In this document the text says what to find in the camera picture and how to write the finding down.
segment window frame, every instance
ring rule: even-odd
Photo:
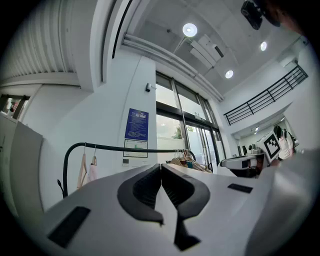
[[[26,101],[30,99],[29,96],[26,95],[10,95],[10,94],[2,94],[0,97],[0,111],[3,111],[3,108],[5,107],[8,99],[14,99],[14,100],[20,100],[18,106],[16,107],[14,114],[12,116],[13,119],[18,120],[19,114],[23,109],[23,106]]]
[[[176,81],[173,77],[168,77],[167,75],[162,74],[158,71],[156,71],[155,74],[156,74],[156,76],[161,76],[161,78],[164,78],[164,79],[168,80],[168,82],[170,82],[170,84],[172,86],[172,92],[173,92],[173,95],[175,98],[175,103],[177,106],[177,107],[173,107],[171,105],[167,105],[165,103],[156,101],[156,114],[180,121],[181,133],[182,133],[182,137],[184,139],[184,144],[186,146],[186,149],[189,149],[189,150],[190,150],[190,143],[189,143],[187,125],[192,125],[192,126],[197,127],[199,129],[208,130],[210,132],[211,139],[213,142],[216,165],[218,166],[220,163],[220,158],[219,158],[219,153],[218,153],[218,148],[217,148],[217,143],[216,143],[216,138],[214,136],[214,132],[216,132],[217,136],[219,137],[220,141],[222,142],[224,158],[226,158],[226,152],[225,152],[225,147],[224,147],[223,141],[221,140],[221,135],[220,135],[220,131],[219,131],[219,127],[217,125],[215,115],[211,109],[211,106],[210,106],[208,100],[206,100],[205,98],[200,96],[198,93],[194,92],[193,90],[189,89],[181,82]],[[198,104],[202,108],[205,119],[196,118],[195,115],[192,115],[191,113],[186,112],[182,109],[181,101],[179,98],[179,93],[177,90],[177,85],[182,87],[183,89],[189,91],[190,93],[194,94],[195,98],[198,101]],[[206,111],[206,108],[208,110],[208,113],[210,115],[212,122],[209,121],[210,119],[209,119],[208,113]]]

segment person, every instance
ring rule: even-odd
[[[280,126],[276,125],[273,128],[273,132],[276,135],[280,146],[281,146],[281,151],[278,156],[278,160],[282,161],[284,159],[288,159],[294,155],[294,142],[291,139],[291,135],[287,133],[285,136],[285,131],[281,129]]]

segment white shirt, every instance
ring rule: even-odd
[[[291,139],[289,132],[286,132],[285,138],[285,131],[283,131],[283,136],[279,138],[279,143],[282,148],[282,150],[279,153],[279,157],[281,159],[287,159],[288,157],[290,157],[290,150],[294,148],[294,143]]]

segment black camera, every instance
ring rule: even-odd
[[[244,1],[241,7],[242,15],[247,19],[253,29],[258,30],[262,24],[262,16],[264,16],[272,25],[280,27],[280,22],[272,18],[271,14],[266,8],[264,0]]]

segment black metal rail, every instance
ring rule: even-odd
[[[226,117],[228,124],[232,125],[242,119],[254,115],[256,112],[276,102],[282,96],[293,90],[297,85],[302,83],[307,77],[308,75],[306,72],[297,65],[273,85],[260,92],[247,102],[225,113],[224,116]]]
[[[97,150],[110,150],[110,151],[122,151],[122,152],[140,152],[140,153],[175,153],[175,152],[185,152],[186,149],[139,149],[139,148],[127,148],[127,147],[117,147],[117,146],[106,146],[106,145],[99,145],[99,144],[92,144],[92,143],[86,143],[86,142],[79,142],[76,144],[73,144],[64,156],[63,161],[63,198],[68,196],[68,182],[67,182],[67,174],[68,174],[68,160],[69,155],[77,147],[84,146],[86,148],[93,148]],[[193,157],[193,159],[196,161],[195,154],[192,153],[190,150],[188,150]]]

